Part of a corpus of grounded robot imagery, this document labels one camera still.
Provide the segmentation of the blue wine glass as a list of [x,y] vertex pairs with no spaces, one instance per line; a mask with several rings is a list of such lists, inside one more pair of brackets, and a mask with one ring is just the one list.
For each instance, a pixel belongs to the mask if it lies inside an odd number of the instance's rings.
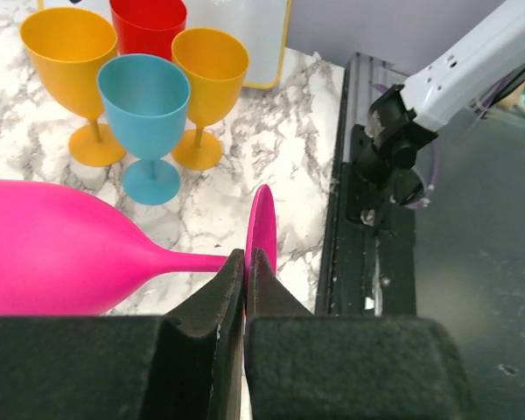
[[185,74],[167,59],[132,53],[104,64],[97,85],[115,139],[136,158],[122,175],[124,191],[148,206],[171,200],[180,176],[165,157],[186,126],[191,88]]

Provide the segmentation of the pink wine glass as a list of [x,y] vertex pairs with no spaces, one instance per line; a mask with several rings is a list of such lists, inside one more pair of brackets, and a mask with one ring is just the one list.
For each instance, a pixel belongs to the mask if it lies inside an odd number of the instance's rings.
[[153,277],[225,261],[163,248],[86,192],[0,179],[0,317],[99,315]]

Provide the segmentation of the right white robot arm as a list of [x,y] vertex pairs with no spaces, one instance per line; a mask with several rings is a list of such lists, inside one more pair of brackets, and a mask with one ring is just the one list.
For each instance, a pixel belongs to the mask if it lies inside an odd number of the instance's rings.
[[525,1],[505,1],[427,67],[390,87],[368,111],[367,136],[353,163],[361,210],[377,211],[394,172],[473,98],[525,64]]

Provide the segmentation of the red wine glass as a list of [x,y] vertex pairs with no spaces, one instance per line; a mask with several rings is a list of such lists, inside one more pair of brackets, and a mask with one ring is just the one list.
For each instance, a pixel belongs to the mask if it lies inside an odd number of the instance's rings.
[[172,60],[172,41],[186,27],[181,0],[112,0],[120,54],[146,53]]

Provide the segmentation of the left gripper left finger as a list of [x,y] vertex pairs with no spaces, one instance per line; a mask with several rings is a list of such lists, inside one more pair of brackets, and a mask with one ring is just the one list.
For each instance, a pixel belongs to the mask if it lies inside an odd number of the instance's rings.
[[236,419],[244,254],[164,315],[0,318],[0,419]]

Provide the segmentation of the yellow wine glass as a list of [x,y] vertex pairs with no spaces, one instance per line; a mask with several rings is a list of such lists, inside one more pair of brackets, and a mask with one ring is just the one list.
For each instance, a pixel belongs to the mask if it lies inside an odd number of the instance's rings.
[[104,17],[75,7],[47,8],[27,17],[20,36],[38,77],[63,108],[88,120],[68,141],[72,157],[102,167],[120,161],[126,150],[106,123],[97,75],[116,57],[117,35]]

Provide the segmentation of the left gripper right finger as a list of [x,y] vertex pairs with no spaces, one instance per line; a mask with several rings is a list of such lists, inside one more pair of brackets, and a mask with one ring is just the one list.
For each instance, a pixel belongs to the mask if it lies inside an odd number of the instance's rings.
[[248,273],[246,376],[255,419],[477,419],[459,351],[438,322],[318,316],[264,251]]

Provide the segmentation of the orange wine glass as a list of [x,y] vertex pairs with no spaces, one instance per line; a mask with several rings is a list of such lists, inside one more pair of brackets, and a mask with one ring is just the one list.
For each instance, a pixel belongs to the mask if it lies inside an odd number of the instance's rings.
[[244,45],[213,28],[182,31],[171,44],[172,61],[191,87],[187,118],[195,125],[184,132],[173,158],[189,170],[204,171],[221,160],[220,140],[206,127],[221,121],[236,104],[249,67]]

